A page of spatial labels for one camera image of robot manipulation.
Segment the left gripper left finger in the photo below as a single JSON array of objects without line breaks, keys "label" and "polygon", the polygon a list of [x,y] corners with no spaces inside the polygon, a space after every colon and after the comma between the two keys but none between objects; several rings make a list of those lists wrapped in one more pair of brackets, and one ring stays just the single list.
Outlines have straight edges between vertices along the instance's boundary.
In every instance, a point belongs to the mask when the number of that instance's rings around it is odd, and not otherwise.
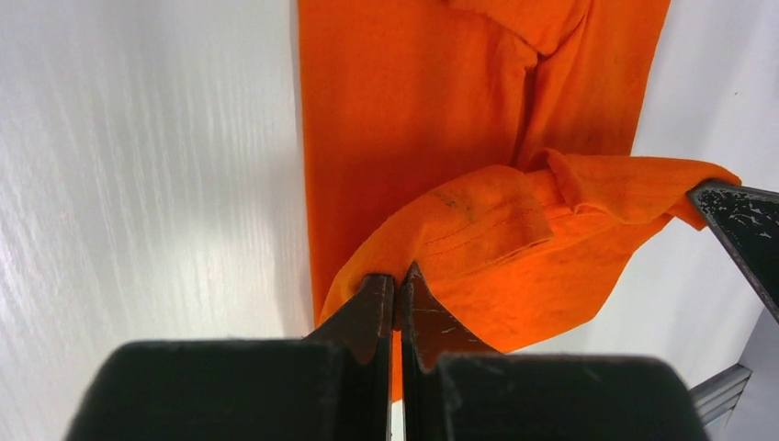
[{"label": "left gripper left finger", "polygon": [[97,371],[70,440],[387,440],[394,279],[304,338],[137,341]]}]

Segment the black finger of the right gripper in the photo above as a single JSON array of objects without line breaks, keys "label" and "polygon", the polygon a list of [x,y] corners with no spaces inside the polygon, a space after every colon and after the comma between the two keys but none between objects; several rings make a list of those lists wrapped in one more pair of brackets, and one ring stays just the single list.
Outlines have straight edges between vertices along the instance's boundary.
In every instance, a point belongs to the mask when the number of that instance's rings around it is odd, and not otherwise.
[{"label": "black finger of the right gripper", "polygon": [[707,180],[687,193],[706,225],[778,318],[778,194]]}]

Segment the orange t shirt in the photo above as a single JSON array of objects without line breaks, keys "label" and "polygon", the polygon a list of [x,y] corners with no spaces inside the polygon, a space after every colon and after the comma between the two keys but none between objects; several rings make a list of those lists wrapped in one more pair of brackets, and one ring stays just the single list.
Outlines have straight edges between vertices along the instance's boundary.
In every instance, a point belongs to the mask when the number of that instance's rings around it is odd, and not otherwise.
[{"label": "orange t shirt", "polygon": [[631,148],[665,1],[302,1],[313,317],[418,264],[508,353],[590,321],[687,193]]}]

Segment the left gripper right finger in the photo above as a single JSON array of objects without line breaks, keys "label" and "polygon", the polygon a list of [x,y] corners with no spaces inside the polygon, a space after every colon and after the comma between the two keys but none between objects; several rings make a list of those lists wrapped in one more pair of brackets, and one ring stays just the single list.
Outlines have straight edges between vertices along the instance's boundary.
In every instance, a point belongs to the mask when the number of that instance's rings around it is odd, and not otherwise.
[{"label": "left gripper right finger", "polygon": [[675,371],[641,356],[504,355],[412,265],[400,300],[409,440],[704,440]]}]

